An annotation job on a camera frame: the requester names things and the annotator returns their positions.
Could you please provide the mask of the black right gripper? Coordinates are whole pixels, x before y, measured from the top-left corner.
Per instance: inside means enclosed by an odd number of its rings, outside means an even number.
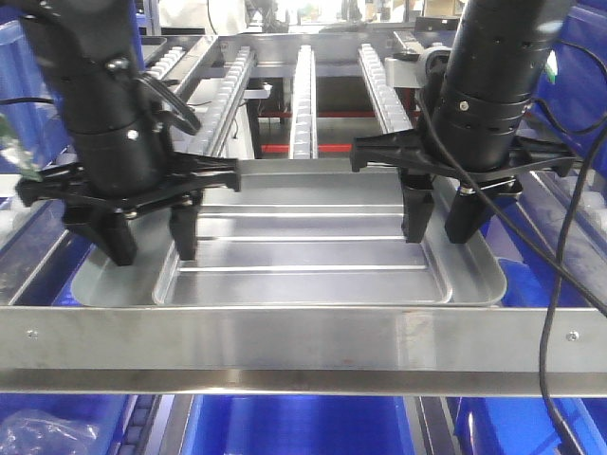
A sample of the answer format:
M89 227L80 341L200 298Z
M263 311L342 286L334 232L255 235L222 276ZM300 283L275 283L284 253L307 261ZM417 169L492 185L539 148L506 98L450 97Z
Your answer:
M491 171L470 172L469 176L478 184L506 180L532 171L552 171L564 177L570 172L574 161L575 155L564 144L516 136L504 165ZM463 175L442 158L434 158L427 153L419 135L412 130L357 138L350 153L352 171L357 173L370 163L401 169L401 229L408 243L420 243L434 207L429 174L459 180ZM460 186L445 222L449 240L453 244L465 244L493 214L494 211L472 187Z

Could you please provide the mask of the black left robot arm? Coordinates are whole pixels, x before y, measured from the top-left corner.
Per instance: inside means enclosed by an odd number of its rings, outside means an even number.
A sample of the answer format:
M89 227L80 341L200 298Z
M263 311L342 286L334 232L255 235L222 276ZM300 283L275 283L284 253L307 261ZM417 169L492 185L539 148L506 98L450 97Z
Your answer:
M192 260L203 193L238 190L238 163L174 149L172 128L200 137L203 126L185 101L142 70L130 5L17 1L14 7L77 155L72 164L23 177L17 185L23 203L62 201L65 228L118 265L137 256L130 221L167 209L177 253Z

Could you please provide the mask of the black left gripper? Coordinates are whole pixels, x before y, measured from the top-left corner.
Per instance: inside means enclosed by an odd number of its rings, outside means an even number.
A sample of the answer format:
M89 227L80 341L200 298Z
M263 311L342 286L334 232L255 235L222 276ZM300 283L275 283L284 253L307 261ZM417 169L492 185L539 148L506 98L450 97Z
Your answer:
M203 191L210 188L239 192L239 161L177 153L156 187L133 196L102 195L92 187L83 165L74 162L41 171L39 181L21 178L16 192L27 207L37 201L63 201L67 230L90 241L116 265L132 265L138 248L126 218L167 208L175 249L182 261L193 260Z

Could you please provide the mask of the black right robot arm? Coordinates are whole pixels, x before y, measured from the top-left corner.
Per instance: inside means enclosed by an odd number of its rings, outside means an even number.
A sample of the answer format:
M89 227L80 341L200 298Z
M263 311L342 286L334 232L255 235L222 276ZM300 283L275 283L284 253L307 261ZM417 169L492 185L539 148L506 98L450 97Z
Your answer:
M426 114L412 129L355 140L353 171L370 163L397 168L407 242L417 244L425 235L436 176L460 182L445 230L452 243L463 244L494 213L475 186L504 209L523 190L519 174L569 172L573 155L566 146L516 132L572 6L467 2L448 60L428 70L417 93Z

